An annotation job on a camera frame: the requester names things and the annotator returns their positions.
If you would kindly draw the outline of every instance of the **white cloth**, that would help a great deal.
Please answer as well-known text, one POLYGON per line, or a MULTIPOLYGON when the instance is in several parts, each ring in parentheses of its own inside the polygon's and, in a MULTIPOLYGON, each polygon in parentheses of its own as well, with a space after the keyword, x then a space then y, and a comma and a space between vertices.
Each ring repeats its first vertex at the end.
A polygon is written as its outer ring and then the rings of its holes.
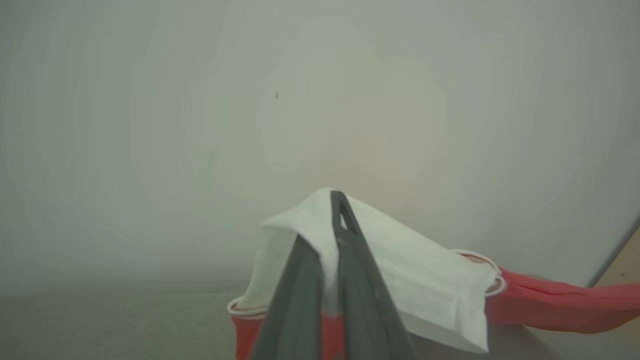
MULTIPOLYGON (((324 308, 337 310, 338 248, 330 192, 317 190, 294 208, 260 225, 249 287, 229 309, 255 315, 269 305, 297 234, 320 255, 324 308)), ((474 263, 416 233, 386 214, 348 197, 407 331, 470 352, 488 351, 485 291, 497 267, 474 263)))

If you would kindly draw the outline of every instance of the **white wall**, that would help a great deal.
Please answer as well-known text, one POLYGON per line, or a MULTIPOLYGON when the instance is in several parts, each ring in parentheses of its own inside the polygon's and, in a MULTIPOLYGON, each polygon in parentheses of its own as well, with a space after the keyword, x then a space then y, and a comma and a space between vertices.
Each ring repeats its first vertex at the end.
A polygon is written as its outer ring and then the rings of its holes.
POLYGON ((5 1, 0 291, 245 281, 322 186, 585 285, 640 213, 639 9, 5 1))

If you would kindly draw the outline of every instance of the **red fabric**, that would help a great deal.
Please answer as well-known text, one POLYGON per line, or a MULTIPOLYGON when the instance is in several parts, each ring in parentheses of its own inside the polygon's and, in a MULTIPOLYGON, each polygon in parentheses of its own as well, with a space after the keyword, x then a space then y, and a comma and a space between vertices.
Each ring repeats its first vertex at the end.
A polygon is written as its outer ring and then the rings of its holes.
MULTIPOLYGON (((255 341, 262 319, 246 319, 231 316, 236 325, 236 360, 247 360, 255 341)), ((342 318, 322 316, 322 360, 331 360, 337 354, 344 354, 342 318)))
MULTIPOLYGON (((484 311, 490 323, 593 334, 640 316, 640 284, 580 288, 500 269, 508 286, 486 299, 484 311)), ((236 359, 246 360, 262 319, 231 319, 236 325, 236 359)), ((322 316, 322 352, 323 360, 344 354, 341 318, 322 316)))
POLYGON ((593 334, 640 316, 640 284, 580 288, 500 269, 508 286, 486 299, 491 323, 593 334))

